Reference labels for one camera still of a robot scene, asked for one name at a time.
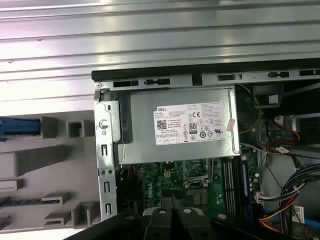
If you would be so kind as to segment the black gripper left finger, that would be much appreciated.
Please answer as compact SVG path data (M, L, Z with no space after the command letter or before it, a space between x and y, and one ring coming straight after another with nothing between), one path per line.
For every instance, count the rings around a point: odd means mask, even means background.
M160 206L149 207L143 211L142 228L144 240L169 240L173 218L172 189L161 190Z

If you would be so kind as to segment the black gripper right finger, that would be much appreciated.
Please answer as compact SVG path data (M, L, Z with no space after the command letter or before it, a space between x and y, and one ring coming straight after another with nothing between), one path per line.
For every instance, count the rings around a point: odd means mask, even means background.
M210 221L201 209L185 206L184 198L185 192L182 189L172 190L172 206L183 227L184 239L211 240L213 231Z

